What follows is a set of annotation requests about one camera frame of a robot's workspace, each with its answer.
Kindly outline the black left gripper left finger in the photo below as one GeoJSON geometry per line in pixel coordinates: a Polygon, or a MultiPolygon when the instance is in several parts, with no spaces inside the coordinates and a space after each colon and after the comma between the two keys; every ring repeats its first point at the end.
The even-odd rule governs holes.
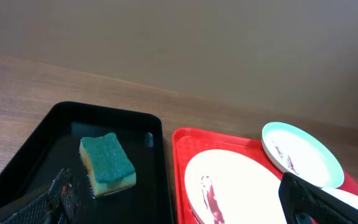
{"type": "Polygon", "coordinates": [[[80,205],[80,183],[70,169],[61,169],[51,186],[2,224],[74,223],[80,205]]]}

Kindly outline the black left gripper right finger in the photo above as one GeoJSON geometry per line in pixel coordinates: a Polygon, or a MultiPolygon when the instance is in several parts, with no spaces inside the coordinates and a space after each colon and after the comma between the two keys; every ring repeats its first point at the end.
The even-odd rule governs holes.
{"type": "Polygon", "coordinates": [[[278,190],[288,224],[358,224],[358,209],[286,172],[278,190]]]}

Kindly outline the mint plate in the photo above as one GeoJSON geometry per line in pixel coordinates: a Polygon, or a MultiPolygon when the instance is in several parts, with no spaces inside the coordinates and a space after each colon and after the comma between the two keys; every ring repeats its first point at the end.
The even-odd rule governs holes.
{"type": "Polygon", "coordinates": [[[342,202],[354,207],[358,210],[358,196],[344,190],[334,189],[334,188],[322,188],[321,190],[325,191],[326,193],[336,197],[337,199],[341,200],[342,202]]]}
{"type": "Polygon", "coordinates": [[[320,188],[338,188],[344,171],[321,142],[304,130],[282,122],[262,128],[262,147],[278,170],[290,172],[320,188]]]}

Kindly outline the green yellow sponge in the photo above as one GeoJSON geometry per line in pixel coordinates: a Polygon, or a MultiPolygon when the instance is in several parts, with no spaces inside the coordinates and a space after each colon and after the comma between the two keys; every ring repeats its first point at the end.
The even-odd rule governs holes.
{"type": "Polygon", "coordinates": [[[115,133],[81,138],[79,153],[94,197],[113,194],[136,184],[135,168],[115,133]]]}

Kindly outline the white plate red stain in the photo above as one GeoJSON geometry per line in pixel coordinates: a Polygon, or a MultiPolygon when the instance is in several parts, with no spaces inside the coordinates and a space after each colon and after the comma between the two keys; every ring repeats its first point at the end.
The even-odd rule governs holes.
{"type": "Polygon", "coordinates": [[[190,159],[184,175],[191,210],[200,223],[285,223],[280,179],[242,154],[213,149],[190,159]]]}

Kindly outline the black plastic tray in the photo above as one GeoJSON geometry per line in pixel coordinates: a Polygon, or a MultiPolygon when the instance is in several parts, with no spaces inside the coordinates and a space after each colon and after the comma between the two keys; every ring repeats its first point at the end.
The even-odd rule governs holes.
{"type": "Polygon", "coordinates": [[[161,121],[154,115],[75,102],[56,104],[0,173],[0,222],[17,199],[40,195],[62,169],[79,182],[77,223],[172,223],[161,121]],[[116,134],[135,186],[94,198],[80,159],[83,137],[116,134]]]}

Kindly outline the red plastic tray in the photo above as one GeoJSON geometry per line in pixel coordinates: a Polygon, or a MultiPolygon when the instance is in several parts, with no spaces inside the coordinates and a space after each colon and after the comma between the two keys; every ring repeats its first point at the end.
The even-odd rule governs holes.
{"type": "MultiPolygon", "coordinates": [[[[267,157],[261,139],[247,139],[195,128],[181,128],[173,133],[173,161],[179,223],[200,223],[193,214],[187,199],[184,175],[187,164],[195,155],[213,149],[222,149],[246,156],[282,179],[283,173],[267,157]]],[[[334,189],[358,196],[358,183],[344,172],[344,183],[334,189]]]]}

